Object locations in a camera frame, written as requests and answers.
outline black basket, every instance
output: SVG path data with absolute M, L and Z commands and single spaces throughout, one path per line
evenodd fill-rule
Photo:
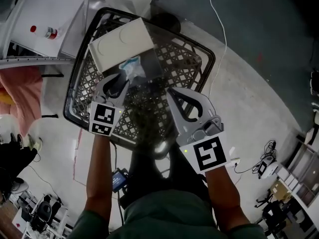
M 137 18 L 136 15 L 107 7 L 96 13 L 72 69 L 63 109 L 68 121 L 88 130 L 87 107 L 92 101 L 97 83 L 103 79 L 88 44 Z M 173 126 L 166 89 L 183 87 L 201 92 L 215 63 L 214 53 L 201 44 L 182 34 L 159 28 L 147 19 L 143 18 L 143 21 L 155 45 L 164 74 L 145 84 L 131 87 L 127 92 L 125 111 L 111 139 L 128 149 L 133 149 L 139 141 L 152 145 L 162 141 Z M 187 114 L 191 112 L 190 105 L 185 103 L 183 107 Z

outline concrete floor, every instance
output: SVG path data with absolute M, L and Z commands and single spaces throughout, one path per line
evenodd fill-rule
M 313 124 L 309 60 L 313 37 L 292 0 L 212 0 L 228 45 L 268 82 L 303 131 Z M 224 42 L 209 0 L 159 0 L 161 7 Z M 315 50 L 314 59 L 319 57 Z
M 189 22 L 182 24 L 182 33 L 210 48 L 216 55 L 216 61 L 219 61 L 224 45 L 218 39 Z M 41 161 L 30 165 L 44 180 L 52 184 L 69 208 L 69 223 L 74 224 L 86 201 L 85 183 L 94 136 L 83 131 L 80 137 L 80 128 L 63 118 L 62 108 L 71 67 L 64 66 L 61 70 L 65 78 L 45 79 L 41 101 L 46 112 L 57 112 L 60 118 L 40 119 L 32 125 L 30 134 L 40 136 L 44 145 L 40 152 Z M 217 63 L 202 93 L 208 95 L 211 79 L 216 71 Z M 270 139 L 277 141 L 279 161 L 291 154 L 295 132 L 299 130 L 296 120 L 268 83 L 231 49 L 228 50 L 213 85 L 211 101 L 225 124 L 227 147 L 235 147 L 231 158 L 241 158 L 238 171 L 246 170 L 257 163 L 264 145 Z M 9 141 L 10 132 L 18 133 L 16 120 L 10 116 L 2 116 L 0 134 L 5 141 Z M 114 163 L 113 147 L 111 151 Z M 118 166 L 128 168 L 130 159 L 131 152 L 119 147 Z M 168 166 L 168 159 L 158 162 L 159 170 Z M 260 218 L 262 209 L 254 208 L 255 200 L 266 193 L 276 176 L 261 181 L 251 172 L 244 173 L 241 177 L 234 173 L 233 168 L 228 168 L 228 172 L 234 183 L 238 182 L 236 186 L 241 195 L 244 213 L 250 221 L 256 221 Z M 41 181 L 31 168 L 25 168 L 20 177 L 28 182 L 30 191 L 38 198 L 42 194 L 53 194 L 50 186 Z M 113 197 L 110 227 L 114 229 L 121 225 L 121 221 L 116 196 Z

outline electrical outlet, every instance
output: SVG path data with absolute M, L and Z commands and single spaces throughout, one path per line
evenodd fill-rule
M 239 165 L 240 158 L 231 159 L 230 162 L 226 165 L 226 167 L 234 167 L 235 164 Z

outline pink cloth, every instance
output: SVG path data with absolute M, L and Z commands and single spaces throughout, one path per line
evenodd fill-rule
M 0 102 L 0 114 L 11 114 L 18 120 L 20 132 L 25 136 L 31 124 L 41 118 L 42 77 L 36 66 L 14 67 L 0 70 L 0 87 L 4 87 L 15 105 Z

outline green shirt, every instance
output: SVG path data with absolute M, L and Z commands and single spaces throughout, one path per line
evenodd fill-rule
M 233 228 L 227 234 L 215 227 L 205 203 L 196 195 L 177 190 L 148 194 L 129 205 L 124 213 L 125 225 L 109 236 L 105 220 L 84 211 L 68 239 L 265 239 L 256 224 Z

